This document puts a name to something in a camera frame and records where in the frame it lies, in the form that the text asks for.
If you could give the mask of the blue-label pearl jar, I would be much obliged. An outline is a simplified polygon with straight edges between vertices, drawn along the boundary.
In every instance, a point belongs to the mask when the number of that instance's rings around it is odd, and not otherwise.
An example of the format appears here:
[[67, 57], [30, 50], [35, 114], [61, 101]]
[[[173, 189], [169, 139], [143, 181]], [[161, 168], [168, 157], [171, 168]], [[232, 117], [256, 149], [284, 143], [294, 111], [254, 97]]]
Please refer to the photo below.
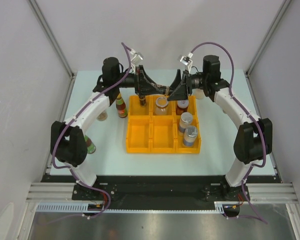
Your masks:
[[198, 128], [194, 125], [188, 126], [183, 134], [182, 143], [186, 147], [192, 147], [198, 137], [199, 131]]
[[179, 125], [178, 125], [178, 135], [182, 136], [185, 133], [187, 127], [189, 127], [193, 122], [193, 115], [189, 112], [183, 112], [180, 115]]

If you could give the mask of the tall red sauce bottle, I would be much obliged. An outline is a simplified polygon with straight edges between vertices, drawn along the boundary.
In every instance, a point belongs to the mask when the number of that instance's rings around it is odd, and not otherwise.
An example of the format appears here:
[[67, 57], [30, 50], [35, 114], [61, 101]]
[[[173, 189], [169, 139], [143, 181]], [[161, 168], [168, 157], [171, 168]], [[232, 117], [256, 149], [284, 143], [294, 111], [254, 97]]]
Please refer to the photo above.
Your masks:
[[118, 96], [116, 97], [115, 104], [116, 104], [118, 116], [120, 118], [126, 118], [128, 116], [128, 111], [121, 93], [119, 93]]

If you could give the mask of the small black-lid spice jar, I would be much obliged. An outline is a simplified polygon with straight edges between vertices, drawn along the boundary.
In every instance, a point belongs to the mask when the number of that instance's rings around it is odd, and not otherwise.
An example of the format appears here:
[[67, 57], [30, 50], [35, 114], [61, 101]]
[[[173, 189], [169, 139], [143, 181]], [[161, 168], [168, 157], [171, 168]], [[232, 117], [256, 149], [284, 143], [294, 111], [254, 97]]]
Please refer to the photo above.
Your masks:
[[146, 96], [145, 95], [139, 95], [139, 103], [141, 107], [145, 107], [147, 104]]

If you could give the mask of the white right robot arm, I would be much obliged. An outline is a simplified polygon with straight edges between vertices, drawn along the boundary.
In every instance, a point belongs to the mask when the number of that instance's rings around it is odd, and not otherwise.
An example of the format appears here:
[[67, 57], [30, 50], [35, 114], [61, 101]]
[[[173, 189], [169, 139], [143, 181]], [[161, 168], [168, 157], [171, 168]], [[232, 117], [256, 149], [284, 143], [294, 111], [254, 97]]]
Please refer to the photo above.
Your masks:
[[253, 168], [262, 168], [266, 156], [272, 152], [273, 124], [268, 118], [260, 118], [249, 111], [233, 94], [232, 84], [221, 77], [220, 60], [216, 55], [203, 58], [202, 71], [191, 74], [192, 53], [181, 56], [185, 71], [178, 71], [167, 93], [168, 101], [186, 100], [194, 89], [217, 104], [237, 128], [233, 144], [235, 160], [220, 183], [220, 194], [232, 201], [239, 192]]

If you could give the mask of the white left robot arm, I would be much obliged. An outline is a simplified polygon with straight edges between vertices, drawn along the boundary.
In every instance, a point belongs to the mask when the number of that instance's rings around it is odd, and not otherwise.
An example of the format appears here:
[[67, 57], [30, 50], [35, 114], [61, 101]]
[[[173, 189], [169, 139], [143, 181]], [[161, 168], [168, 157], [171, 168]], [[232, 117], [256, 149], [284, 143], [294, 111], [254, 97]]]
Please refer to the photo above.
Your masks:
[[157, 84], [147, 76], [142, 66], [136, 66], [132, 60], [128, 63], [128, 69], [124, 70], [116, 57], [106, 58], [86, 103], [72, 117], [51, 125], [52, 160], [64, 163], [64, 168], [69, 169], [76, 181], [84, 186], [83, 194], [90, 200], [97, 199], [101, 193], [101, 188], [95, 184], [97, 175], [86, 161], [85, 135], [90, 126], [116, 101], [121, 88], [134, 88], [135, 93], [141, 96], [169, 95], [169, 87]]

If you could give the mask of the dark spice shaker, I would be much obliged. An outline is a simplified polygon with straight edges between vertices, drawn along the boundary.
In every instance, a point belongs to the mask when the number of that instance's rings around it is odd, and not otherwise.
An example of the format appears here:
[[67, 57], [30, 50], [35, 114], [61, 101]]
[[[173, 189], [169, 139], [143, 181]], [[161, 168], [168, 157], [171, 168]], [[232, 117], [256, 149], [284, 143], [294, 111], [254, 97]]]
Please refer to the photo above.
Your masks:
[[170, 95], [170, 87], [166, 85], [154, 84], [155, 94], [169, 96]]

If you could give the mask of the clear flask-shaped glass jar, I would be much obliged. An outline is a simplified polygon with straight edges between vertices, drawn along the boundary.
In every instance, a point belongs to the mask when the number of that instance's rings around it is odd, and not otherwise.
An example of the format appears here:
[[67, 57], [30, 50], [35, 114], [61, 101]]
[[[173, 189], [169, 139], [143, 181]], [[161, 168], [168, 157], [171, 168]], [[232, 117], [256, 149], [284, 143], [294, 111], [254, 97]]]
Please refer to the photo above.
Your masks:
[[170, 105], [166, 97], [160, 96], [154, 102], [154, 114], [156, 116], [170, 115]]

